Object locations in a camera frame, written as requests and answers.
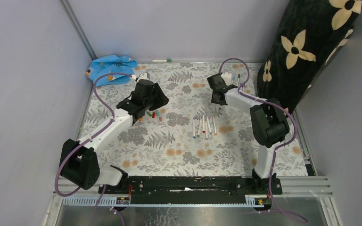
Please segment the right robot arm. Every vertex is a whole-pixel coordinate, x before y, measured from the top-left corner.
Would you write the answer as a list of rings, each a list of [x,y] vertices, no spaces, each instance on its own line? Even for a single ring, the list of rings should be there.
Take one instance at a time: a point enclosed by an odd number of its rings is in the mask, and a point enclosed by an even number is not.
[[[224,73],[217,73],[207,78],[212,90],[211,102],[249,113],[253,136],[259,144],[251,187],[254,192],[263,194],[270,188],[269,180],[275,174],[275,147],[281,145],[290,131],[286,114],[278,108],[277,99],[266,100],[247,95],[240,87],[227,84],[224,77]]]

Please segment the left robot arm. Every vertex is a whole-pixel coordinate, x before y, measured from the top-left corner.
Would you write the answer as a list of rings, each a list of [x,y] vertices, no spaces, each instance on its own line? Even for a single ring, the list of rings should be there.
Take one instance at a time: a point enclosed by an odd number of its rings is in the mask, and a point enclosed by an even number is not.
[[[64,142],[57,176],[84,190],[98,184],[109,185],[117,194],[123,193],[127,189],[126,173],[114,166],[101,167],[98,157],[115,137],[148,111],[161,108],[168,102],[158,83],[139,79],[131,95],[117,104],[112,116],[81,139]]]

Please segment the green cap red-end marker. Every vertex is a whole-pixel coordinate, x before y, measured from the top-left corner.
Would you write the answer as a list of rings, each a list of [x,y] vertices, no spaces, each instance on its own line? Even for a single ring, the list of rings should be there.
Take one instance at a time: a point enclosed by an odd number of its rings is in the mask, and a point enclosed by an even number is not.
[[[202,133],[205,133],[205,115],[202,115],[202,123],[201,123],[201,127],[202,127]]]

